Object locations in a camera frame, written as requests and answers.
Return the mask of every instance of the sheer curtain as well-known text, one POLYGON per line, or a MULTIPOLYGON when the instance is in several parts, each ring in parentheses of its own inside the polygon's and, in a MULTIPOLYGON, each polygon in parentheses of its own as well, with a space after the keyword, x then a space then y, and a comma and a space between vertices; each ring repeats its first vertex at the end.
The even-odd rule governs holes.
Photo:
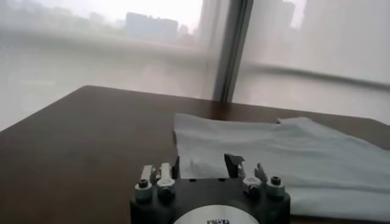
POLYGON ((255 1, 234 102, 390 124, 390 1, 255 1))
POLYGON ((84 85, 212 98, 229 1, 0 1, 0 130, 84 85))

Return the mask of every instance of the sky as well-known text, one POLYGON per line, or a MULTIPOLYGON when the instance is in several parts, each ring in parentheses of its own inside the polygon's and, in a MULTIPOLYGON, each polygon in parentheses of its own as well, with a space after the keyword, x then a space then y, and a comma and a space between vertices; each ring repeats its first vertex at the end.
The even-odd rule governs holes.
POLYGON ((295 5, 290 27, 300 29, 305 18, 306 0, 283 0, 283 2, 291 2, 295 5))
POLYGON ((199 23, 203 0, 31 0, 45 7, 70 9, 73 14, 88 17, 90 12, 104 15, 110 21, 125 20, 127 12, 154 18, 173 19, 188 26, 190 32, 199 23))

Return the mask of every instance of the window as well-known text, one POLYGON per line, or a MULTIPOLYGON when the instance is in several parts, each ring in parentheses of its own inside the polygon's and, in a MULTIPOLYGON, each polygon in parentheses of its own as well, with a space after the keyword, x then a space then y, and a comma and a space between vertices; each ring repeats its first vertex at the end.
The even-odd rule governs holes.
POLYGON ((229 2, 0 3, 0 130, 84 85, 211 99, 229 2))
POLYGON ((234 102, 390 124, 390 2, 255 1, 234 102))

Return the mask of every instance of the metal clamp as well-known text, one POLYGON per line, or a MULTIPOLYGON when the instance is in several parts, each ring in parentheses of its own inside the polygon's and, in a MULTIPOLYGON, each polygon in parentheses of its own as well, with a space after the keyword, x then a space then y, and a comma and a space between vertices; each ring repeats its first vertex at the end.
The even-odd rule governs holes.
POLYGON ((260 196, 261 180, 255 177, 254 170, 247 170, 245 162, 239 165, 239 177, 243 179, 243 192, 251 199, 258 199, 260 196))
POLYGON ((141 179, 135 185, 135 199, 138 201, 149 201, 152 199, 152 183, 151 176, 154 169, 152 165, 144 166, 141 174, 141 179))
POLYGON ((258 163, 255 168, 255 177, 259 178, 262 182, 267 183, 268 177, 266 173, 264 172, 263 166, 261 163, 258 163))
POLYGON ((175 180, 172 179, 171 169, 169 163, 161 165, 161 179, 157 181, 157 194, 162 200, 168 200, 175 195, 175 180))

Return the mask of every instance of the building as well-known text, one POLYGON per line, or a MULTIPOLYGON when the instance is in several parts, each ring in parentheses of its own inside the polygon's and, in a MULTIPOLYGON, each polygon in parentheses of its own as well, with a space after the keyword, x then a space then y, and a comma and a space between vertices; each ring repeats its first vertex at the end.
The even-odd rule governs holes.
POLYGON ((128 37, 175 43, 178 39, 179 23, 171 19, 153 18, 129 12, 126 15, 126 34, 128 37))

